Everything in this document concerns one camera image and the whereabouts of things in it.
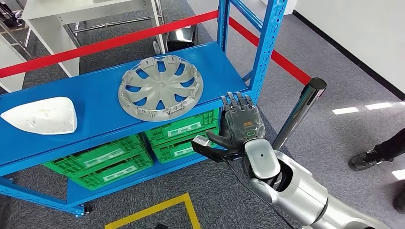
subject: metal rack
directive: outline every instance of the metal rack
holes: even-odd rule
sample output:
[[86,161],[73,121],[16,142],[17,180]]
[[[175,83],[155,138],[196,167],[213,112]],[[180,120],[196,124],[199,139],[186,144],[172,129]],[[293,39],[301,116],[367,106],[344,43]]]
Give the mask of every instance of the metal rack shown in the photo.
[[[158,10],[158,18],[161,18],[162,24],[164,24],[165,20],[164,20],[162,5],[161,5],[160,0],[156,0],[156,8]],[[107,28],[107,27],[112,27],[112,26],[116,26],[116,25],[123,25],[123,24],[128,24],[128,23],[133,23],[133,22],[139,22],[139,21],[147,21],[147,20],[151,20],[151,19],[153,19],[153,16],[141,17],[141,18],[136,18],[136,19],[127,20],[127,21],[115,21],[115,22],[110,22],[110,23],[105,23],[105,24],[100,24],[100,25],[89,26],[89,27],[82,28],[82,29],[79,29],[79,25],[80,25],[81,21],[78,21],[75,24],[75,30],[72,30],[72,28],[70,28],[69,25],[66,25],[66,30],[73,37],[77,46],[80,47],[82,45],[77,38],[77,34],[80,32],[91,31],[91,30]]]
[[[17,4],[21,7],[21,10],[19,10],[19,12],[24,11],[24,6],[22,5],[22,3],[20,2],[20,0],[15,0],[17,2]],[[14,36],[13,31],[10,30],[2,21],[0,21],[0,27],[3,28],[3,30],[13,39],[14,43],[10,44],[11,46],[20,46],[24,52],[30,57],[33,58],[34,56],[31,54],[30,51],[28,51],[27,47],[28,47],[28,39],[30,38],[30,34],[31,34],[31,29],[28,28],[27,31],[27,35],[25,37],[24,43],[21,43],[20,41],[18,41],[18,39]]]
[[[261,32],[249,86],[245,84],[224,53],[231,3]],[[194,64],[204,78],[204,92],[198,104],[182,117],[171,121],[140,121],[126,114],[118,104],[117,89],[121,77],[139,61],[0,96],[2,109],[0,112],[44,98],[69,97],[77,106],[79,123],[78,129],[73,134],[43,136],[22,132],[0,120],[3,152],[0,157],[0,176],[220,107],[222,105],[220,96],[228,91],[249,94],[257,103],[286,4],[287,0],[269,2],[262,22],[240,0],[219,0],[217,42],[170,53]],[[85,214],[84,203],[87,201],[205,159],[201,155],[194,154],[162,165],[154,158],[155,166],[94,191],[68,180],[66,200],[18,186],[5,178],[0,178],[0,193],[79,217]]]

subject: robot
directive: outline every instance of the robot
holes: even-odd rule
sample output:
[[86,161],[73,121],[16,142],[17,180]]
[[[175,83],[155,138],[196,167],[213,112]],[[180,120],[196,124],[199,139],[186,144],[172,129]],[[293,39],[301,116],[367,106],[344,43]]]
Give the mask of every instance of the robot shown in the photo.
[[[226,162],[229,166],[229,161],[243,159],[245,171],[250,177],[249,190],[270,207],[269,203],[272,203],[283,209],[304,225],[303,228],[390,229],[381,221],[331,196],[306,168],[282,152],[273,150],[264,139],[266,131],[258,108],[248,95],[242,97],[236,93],[235,99],[232,93],[228,93],[228,97],[230,103],[222,96],[224,107],[220,135],[207,131],[208,139],[196,136],[192,141],[194,151],[215,162]],[[210,141],[226,150],[211,148]]]

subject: chrome stanchion post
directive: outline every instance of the chrome stanchion post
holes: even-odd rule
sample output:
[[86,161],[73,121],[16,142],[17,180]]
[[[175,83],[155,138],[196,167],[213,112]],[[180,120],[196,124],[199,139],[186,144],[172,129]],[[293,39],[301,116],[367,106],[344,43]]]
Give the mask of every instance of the chrome stanchion post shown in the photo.
[[322,79],[312,78],[304,87],[297,104],[272,144],[274,150],[279,150],[284,145],[315,101],[322,95],[326,85]]

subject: crate label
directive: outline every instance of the crate label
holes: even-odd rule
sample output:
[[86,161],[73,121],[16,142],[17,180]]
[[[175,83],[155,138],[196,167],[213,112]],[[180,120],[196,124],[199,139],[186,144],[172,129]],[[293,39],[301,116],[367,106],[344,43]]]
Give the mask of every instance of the crate label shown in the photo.
[[113,180],[113,179],[115,179],[117,177],[120,177],[122,175],[125,175],[127,173],[131,173],[131,172],[133,172],[135,170],[137,170],[137,168],[135,168],[135,166],[131,166],[131,167],[128,167],[128,168],[123,169],[121,171],[118,171],[116,173],[113,173],[111,175],[105,176],[105,177],[103,177],[103,179],[104,179],[105,182],[107,182],[107,181]]
[[180,155],[189,153],[189,152],[191,152],[191,151],[194,151],[194,150],[192,149],[192,146],[189,147],[189,148],[182,149],[182,150],[179,150],[179,151],[174,152],[174,156],[180,156]]
[[175,136],[175,135],[181,134],[183,132],[187,132],[187,131],[193,130],[195,128],[200,128],[200,127],[201,127],[200,122],[193,123],[193,124],[190,124],[190,125],[187,125],[187,126],[180,127],[178,129],[175,129],[175,130],[170,130],[170,131],[167,132],[167,136],[168,137]]
[[104,154],[104,155],[101,155],[99,157],[93,158],[91,160],[85,161],[84,165],[86,166],[86,168],[91,167],[91,166],[95,166],[95,165],[100,164],[100,163],[102,163],[104,161],[107,161],[108,159],[112,159],[112,158],[115,158],[115,157],[117,157],[119,155],[123,155],[124,153],[125,153],[124,150],[116,149],[116,150],[114,150],[112,152],[109,152],[108,154]]

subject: table leg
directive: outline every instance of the table leg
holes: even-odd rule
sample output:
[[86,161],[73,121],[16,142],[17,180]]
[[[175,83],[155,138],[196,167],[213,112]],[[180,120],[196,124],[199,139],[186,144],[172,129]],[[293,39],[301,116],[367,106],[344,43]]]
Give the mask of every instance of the table leg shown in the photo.
[[[8,67],[26,60],[15,50],[8,41],[0,35],[0,68]],[[24,83],[25,73],[11,75],[0,79],[0,87],[7,92],[15,92],[21,90]]]
[[[152,25],[154,27],[155,26],[160,26],[159,17],[158,17],[158,11],[157,11],[155,0],[146,0],[145,4],[146,4],[146,9],[149,12],[149,15],[152,17]],[[164,42],[163,42],[162,34],[157,35],[156,39],[158,41],[158,44],[159,44],[159,47],[160,47],[160,50],[161,50],[162,54],[165,54],[166,50],[165,50],[165,45],[164,45]]]
[[[76,46],[56,16],[25,20],[31,30],[51,54],[75,49]],[[69,77],[79,74],[80,58],[60,62]]]

